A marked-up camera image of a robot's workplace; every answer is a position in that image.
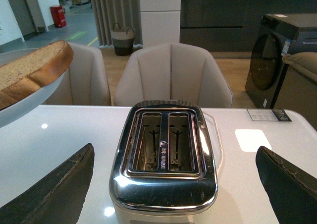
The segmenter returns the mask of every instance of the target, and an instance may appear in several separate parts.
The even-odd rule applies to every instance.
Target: washing machine
[[[299,52],[317,52],[317,14],[264,15],[245,86],[257,108],[274,107],[287,71],[282,56]]]

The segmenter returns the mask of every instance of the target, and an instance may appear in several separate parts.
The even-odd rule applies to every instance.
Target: white cabinet
[[[143,47],[179,42],[181,0],[140,0]]]

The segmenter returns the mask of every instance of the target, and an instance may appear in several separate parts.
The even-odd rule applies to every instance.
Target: bread crust
[[[40,69],[32,71],[27,76],[0,91],[0,110],[21,101],[42,87],[53,83],[69,68],[73,60],[72,48],[66,41],[57,41],[54,43],[61,43],[61,48],[50,61],[43,64]],[[19,58],[19,60],[32,56],[33,53],[31,52]]]

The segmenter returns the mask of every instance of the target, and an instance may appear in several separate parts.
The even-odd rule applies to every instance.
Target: basket handle
[[[119,24],[119,23],[117,23],[117,22],[115,22],[115,23],[114,23],[114,25],[113,25],[113,29],[115,28],[115,26],[116,26],[116,25],[118,25],[118,26],[119,26],[119,29],[121,29],[120,24]]]
[[[129,29],[132,29],[132,31],[133,31],[133,33],[134,33],[134,29],[133,29],[132,27],[129,27],[129,28],[127,29],[127,34],[128,34]]]

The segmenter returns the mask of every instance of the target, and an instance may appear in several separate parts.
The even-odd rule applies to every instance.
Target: washing machine door
[[[280,66],[280,46],[273,34],[261,35],[252,50],[250,74],[253,84],[260,90],[271,87]]]

